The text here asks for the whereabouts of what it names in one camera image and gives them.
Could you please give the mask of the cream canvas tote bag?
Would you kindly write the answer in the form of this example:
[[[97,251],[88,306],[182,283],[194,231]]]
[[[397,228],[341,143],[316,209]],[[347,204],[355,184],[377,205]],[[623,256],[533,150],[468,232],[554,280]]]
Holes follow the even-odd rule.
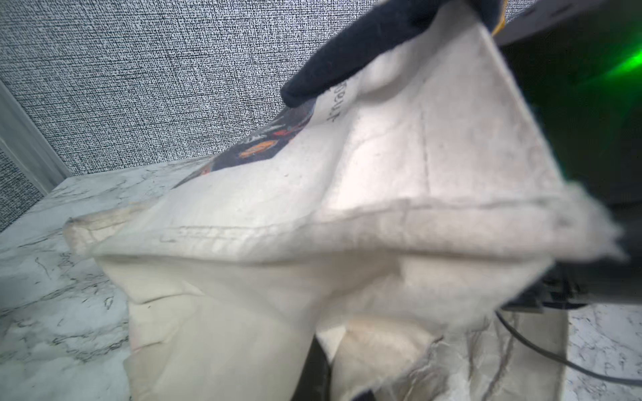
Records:
[[[126,295],[135,400],[553,400],[493,314],[556,262],[624,259],[465,1],[166,195],[69,220]]]

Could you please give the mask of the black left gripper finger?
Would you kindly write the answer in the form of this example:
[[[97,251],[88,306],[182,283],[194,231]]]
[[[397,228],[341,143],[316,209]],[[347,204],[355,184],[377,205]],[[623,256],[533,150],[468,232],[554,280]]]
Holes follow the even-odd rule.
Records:
[[[331,366],[319,340],[314,337],[291,401],[329,401]]]

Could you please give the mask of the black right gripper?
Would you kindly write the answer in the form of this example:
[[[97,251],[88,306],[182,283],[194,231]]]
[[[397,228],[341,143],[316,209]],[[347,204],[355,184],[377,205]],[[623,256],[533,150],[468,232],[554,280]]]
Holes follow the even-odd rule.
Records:
[[[603,202],[628,260],[560,262],[508,304],[574,310],[641,301],[641,4],[536,1],[496,42],[564,175]]]

